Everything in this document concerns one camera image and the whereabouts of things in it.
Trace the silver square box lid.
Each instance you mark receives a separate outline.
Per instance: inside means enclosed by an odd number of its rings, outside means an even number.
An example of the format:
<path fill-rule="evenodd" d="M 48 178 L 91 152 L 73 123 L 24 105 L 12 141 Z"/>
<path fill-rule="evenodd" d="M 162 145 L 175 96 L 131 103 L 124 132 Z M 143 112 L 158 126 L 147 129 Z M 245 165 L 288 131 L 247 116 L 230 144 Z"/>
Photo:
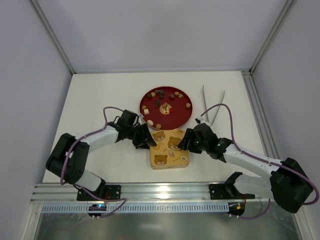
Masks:
<path fill-rule="evenodd" d="M 150 166 L 189 165 L 189 152 L 178 148 L 185 135 L 184 130 L 158 130 L 151 132 L 151 135 L 157 145 L 149 149 Z"/>

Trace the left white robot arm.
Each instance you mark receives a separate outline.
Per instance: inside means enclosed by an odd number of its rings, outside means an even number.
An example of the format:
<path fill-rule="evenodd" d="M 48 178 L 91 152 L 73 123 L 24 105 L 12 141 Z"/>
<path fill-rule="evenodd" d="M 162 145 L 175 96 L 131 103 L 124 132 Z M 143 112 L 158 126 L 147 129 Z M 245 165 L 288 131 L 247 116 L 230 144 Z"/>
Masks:
<path fill-rule="evenodd" d="M 45 168 L 59 177 L 61 185 L 76 187 L 80 201 L 119 201 L 118 197 L 112 197 L 108 192 L 102 178 L 86 169 L 86 163 L 90 153 L 123 140 L 131 140 L 136 149 L 149 149 L 157 145 L 147 124 L 139 122 L 139 115 L 123 110 L 113 121 L 106 120 L 102 128 L 81 137 L 69 133 L 61 135 Z"/>

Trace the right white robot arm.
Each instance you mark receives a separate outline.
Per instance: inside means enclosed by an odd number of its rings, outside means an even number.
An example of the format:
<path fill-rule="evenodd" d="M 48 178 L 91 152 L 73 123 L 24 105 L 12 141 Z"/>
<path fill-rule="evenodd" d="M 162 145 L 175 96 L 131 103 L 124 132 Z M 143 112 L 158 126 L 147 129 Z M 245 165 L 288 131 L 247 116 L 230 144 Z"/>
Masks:
<path fill-rule="evenodd" d="M 320 197 L 296 160 L 269 159 L 246 152 L 231 139 L 217 137 L 205 123 L 187 129 L 178 147 L 196 154 L 206 152 L 214 160 L 239 166 L 256 175 L 236 171 L 224 183 L 211 184 L 209 190 L 213 200 L 264 197 L 295 214 L 307 204 L 312 192 L 316 193 L 316 200 Z"/>

